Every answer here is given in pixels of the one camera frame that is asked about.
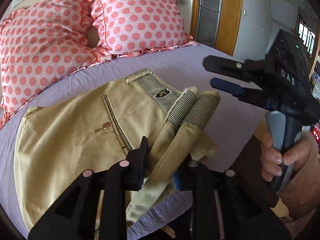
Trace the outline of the person's right hand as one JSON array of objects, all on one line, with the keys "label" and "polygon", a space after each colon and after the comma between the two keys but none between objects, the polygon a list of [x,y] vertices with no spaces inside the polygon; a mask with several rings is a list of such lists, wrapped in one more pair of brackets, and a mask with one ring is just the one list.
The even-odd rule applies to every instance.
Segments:
[{"label": "person's right hand", "polygon": [[289,216],[298,220],[319,204],[318,145],[313,135],[306,131],[302,132],[300,141],[284,154],[272,145],[272,135],[266,131],[261,143],[261,175],[264,180],[270,182],[282,175],[281,164],[294,165],[292,178],[286,189],[279,192],[279,197],[288,208]]}]

